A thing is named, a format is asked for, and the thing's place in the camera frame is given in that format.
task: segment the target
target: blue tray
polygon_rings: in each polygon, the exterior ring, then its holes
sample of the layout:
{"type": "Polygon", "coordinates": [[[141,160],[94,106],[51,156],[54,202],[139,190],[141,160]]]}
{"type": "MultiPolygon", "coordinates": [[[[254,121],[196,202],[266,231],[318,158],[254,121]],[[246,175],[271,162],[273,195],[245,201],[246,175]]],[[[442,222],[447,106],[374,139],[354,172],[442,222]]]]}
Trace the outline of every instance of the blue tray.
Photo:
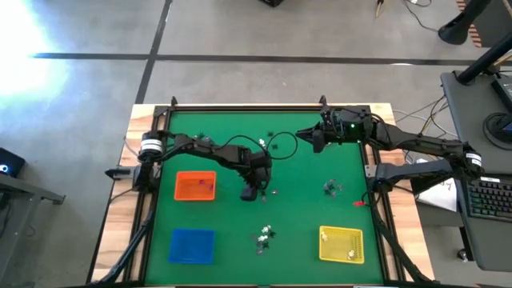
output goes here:
{"type": "Polygon", "coordinates": [[[170,237],[171,263],[211,264],[214,261],[213,230],[174,229],[170,237]]]}

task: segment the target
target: white paper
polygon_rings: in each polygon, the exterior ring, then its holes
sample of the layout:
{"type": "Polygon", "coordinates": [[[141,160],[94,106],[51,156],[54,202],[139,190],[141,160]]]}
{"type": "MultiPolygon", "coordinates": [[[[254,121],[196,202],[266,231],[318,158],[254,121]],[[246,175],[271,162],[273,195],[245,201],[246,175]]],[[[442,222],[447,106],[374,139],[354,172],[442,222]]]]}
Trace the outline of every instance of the white paper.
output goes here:
{"type": "MultiPolygon", "coordinates": [[[[419,159],[417,162],[423,163],[426,160],[419,159]]],[[[457,187],[455,180],[450,178],[420,193],[418,201],[457,212],[457,187]]]]}

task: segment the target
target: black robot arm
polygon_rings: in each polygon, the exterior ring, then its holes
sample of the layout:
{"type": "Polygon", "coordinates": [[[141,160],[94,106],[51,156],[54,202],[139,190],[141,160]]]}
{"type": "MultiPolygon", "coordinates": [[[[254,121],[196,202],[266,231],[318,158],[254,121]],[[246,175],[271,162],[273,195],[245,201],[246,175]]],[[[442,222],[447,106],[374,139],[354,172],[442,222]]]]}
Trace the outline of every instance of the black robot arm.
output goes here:
{"type": "Polygon", "coordinates": [[[164,162],[178,154],[211,159],[227,169],[236,170],[247,184],[240,196],[244,201],[254,201],[258,192],[267,188],[270,182],[272,159],[266,150],[252,152],[240,145],[219,146],[212,141],[191,138],[186,134],[159,130],[142,135],[138,160],[141,163],[140,170],[144,173],[135,175],[134,186],[150,186],[148,183],[151,182],[152,173],[148,171],[153,169],[154,163],[164,162]],[[164,149],[164,138],[172,138],[174,144],[164,149]]]}
{"type": "Polygon", "coordinates": [[[428,189],[448,178],[477,178],[484,174],[480,154],[467,142],[407,133],[385,123],[364,107],[330,107],[323,96],[320,103],[323,104],[322,121],[296,133],[297,137],[313,144],[315,153],[321,152],[327,143],[361,142],[377,150],[404,149],[443,157],[442,160],[412,165],[382,163],[367,166],[367,177],[385,192],[404,179],[422,178],[429,183],[424,185],[428,189]]]}

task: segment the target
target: orange tray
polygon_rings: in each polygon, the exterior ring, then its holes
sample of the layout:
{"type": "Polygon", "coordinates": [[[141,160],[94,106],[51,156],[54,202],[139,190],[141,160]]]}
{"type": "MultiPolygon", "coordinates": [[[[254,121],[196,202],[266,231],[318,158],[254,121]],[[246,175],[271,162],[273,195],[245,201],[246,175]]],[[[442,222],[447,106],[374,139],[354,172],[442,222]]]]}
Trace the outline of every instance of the orange tray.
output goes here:
{"type": "Polygon", "coordinates": [[[212,201],[215,199],[215,171],[180,171],[176,173],[174,200],[212,201]]]}

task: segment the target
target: green mat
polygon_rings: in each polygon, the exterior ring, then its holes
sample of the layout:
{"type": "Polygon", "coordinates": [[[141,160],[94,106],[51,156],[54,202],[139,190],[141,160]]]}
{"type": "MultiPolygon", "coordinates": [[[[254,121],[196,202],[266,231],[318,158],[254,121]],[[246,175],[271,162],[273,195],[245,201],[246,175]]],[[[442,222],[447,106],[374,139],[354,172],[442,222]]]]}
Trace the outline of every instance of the green mat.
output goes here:
{"type": "MultiPolygon", "coordinates": [[[[318,113],[191,113],[177,112],[171,119],[174,133],[190,136],[203,132],[217,144],[236,134],[266,142],[267,132],[295,132],[310,127],[318,113]]],[[[289,135],[278,136],[270,149],[275,157],[294,148],[289,135]]],[[[259,148],[245,139],[231,144],[259,148]]],[[[178,155],[163,168],[162,185],[150,246],[146,283],[157,284],[348,284],[382,283],[374,228],[367,207],[355,207],[366,190],[358,145],[331,145],[321,154],[299,139],[295,156],[274,161],[266,202],[243,202],[245,186],[237,172],[211,160],[178,155]],[[212,202],[176,202],[176,173],[184,170],[217,171],[216,199],[212,202]],[[324,183],[336,179],[343,186],[336,198],[325,196],[324,183]],[[270,248],[257,254],[254,238],[272,225],[277,233],[270,248]],[[318,228],[340,226],[363,231],[365,263],[325,262],[318,258],[318,228]],[[175,228],[215,231],[214,263],[169,263],[170,235],[175,228]]]]}

